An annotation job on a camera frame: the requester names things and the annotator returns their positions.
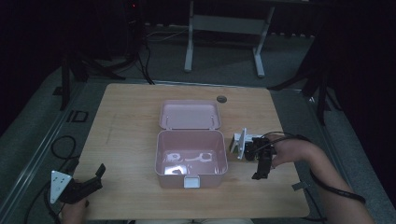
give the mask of dark background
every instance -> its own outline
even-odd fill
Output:
[[[317,5],[279,4],[270,32],[316,37],[320,54],[332,69],[330,86],[395,204],[396,4],[390,0],[339,3],[342,7],[332,10]],[[65,51],[79,49],[93,58],[108,58],[111,51],[104,25],[110,19],[97,19],[97,13],[106,13],[101,7],[108,4],[106,0],[6,0],[2,4],[0,133],[18,116],[41,82],[61,65]],[[225,7],[221,2],[207,4],[223,15],[262,15],[254,4],[247,3],[247,8],[242,9],[233,4]],[[207,14],[213,12],[205,8],[197,6]],[[145,20],[151,25],[186,25],[187,13],[185,0],[147,0]],[[121,21],[113,23],[125,25]],[[317,53],[309,51],[305,62],[315,66],[310,58]]]

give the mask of wrist strap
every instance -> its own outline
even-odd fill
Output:
[[[327,186],[325,183],[321,182],[321,181],[314,175],[314,173],[312,173],[312,170],[309,170],[309,172],[310,172],[310,174],[311,174],[311,176],[312,176],[312,179],[313,179],[313,180],[315,181],[315,183],[317,183],[321,188],[326,189],[327,191],[329,191],[329,192],[331,192],[331,193],[335,193],[335,194],[338,194],[338,195],[340,195],[340,196],[343,196],[343,197],[346,197],[346,198],[349,198],[349,199],[354,199],[354,200],[357,200],[357,201],[359,201],[359,202],[361,202],[361,203],[366,203],[366,200],[365,200],[363,197],[361,197],[359,194],[354,194],[354,193],[347,192],[347,191],[344,191],[344,190],[341,190],[341,189],[335,189],[335,188],[332,188],[332,187],[330,187],[330,186]]]

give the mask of open lid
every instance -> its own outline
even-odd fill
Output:
[[[160,116],[164,129],[207,129],[220,127],[218,105],[208,100],[166,100]]]

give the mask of human hand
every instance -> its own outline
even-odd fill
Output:
[[[62,209],[63,224],[82,224],[85,220],[87,199],[70,204],[66,203]]]
[[[284,136],[277,134],[265,135],[270,142]],[[274,143],[276,156],[273,158],[272,166],[275,168],[280,164],[294,161],[310,161],[312,153],[320,152],[321,149],[316,145],[300,139],[285,139]]]

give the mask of human arm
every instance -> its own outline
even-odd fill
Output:
[[[62,223],[63,224],[82,224],[85,222],[87,199],[74,204],[65,204],[62,209]]]
[[[268,134],[266,137],[274,141],[282,136]],[[273,166],[285,162],[306,161],[312,173],[325,185],[353,193],[352,188],[338,174],[334,166],[318,146],[298,139],[287,139],[274,144],[276,156]],[[329,223],[375,223],[363,203],[334,194],[321,187],[318,193],[329,220]]]

